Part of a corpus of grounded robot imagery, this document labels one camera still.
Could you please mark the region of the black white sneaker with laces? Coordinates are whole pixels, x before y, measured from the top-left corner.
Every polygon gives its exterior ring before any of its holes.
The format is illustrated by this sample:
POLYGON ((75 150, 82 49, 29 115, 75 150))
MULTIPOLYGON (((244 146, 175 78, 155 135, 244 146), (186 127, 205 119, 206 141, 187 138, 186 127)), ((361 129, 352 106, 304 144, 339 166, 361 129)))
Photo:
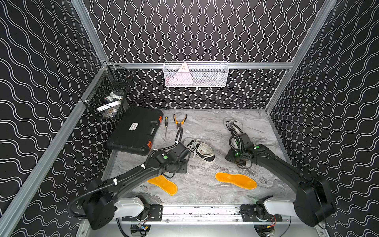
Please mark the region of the black white sneaker with laces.
POLYGON ((186 138, 184 140, 184 145, 190 151, 190 158, 201 161, 208 166, 215 163, 215 153, 204 141, 200 139, 186 138))

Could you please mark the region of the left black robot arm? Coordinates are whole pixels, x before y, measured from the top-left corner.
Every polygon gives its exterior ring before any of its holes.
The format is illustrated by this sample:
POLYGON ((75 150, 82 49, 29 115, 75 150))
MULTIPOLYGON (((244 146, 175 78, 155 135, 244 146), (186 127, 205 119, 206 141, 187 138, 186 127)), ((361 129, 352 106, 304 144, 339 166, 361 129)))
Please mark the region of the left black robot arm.
POLYGON ((178 172, 188 162, 189 153, 187 148, 155 150, 130 171, 105 181, 93 181, 82 202, 91 228, 98 230, 115 218, 114 205, 132 189, 164 173, 178 172))

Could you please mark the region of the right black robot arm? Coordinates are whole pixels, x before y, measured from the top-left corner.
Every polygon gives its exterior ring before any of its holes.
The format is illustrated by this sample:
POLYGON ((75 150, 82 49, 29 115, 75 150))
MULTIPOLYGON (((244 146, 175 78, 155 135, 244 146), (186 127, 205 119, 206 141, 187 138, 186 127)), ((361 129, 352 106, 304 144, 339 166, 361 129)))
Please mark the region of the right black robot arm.
POLYGON ((291 209, 306 225, 314 227, 336 212, 334 196, 325 178, 302 173, 261 144, 250 147, 245 154, 252 164, 267 169, 294 191, 296 198, 291 209))

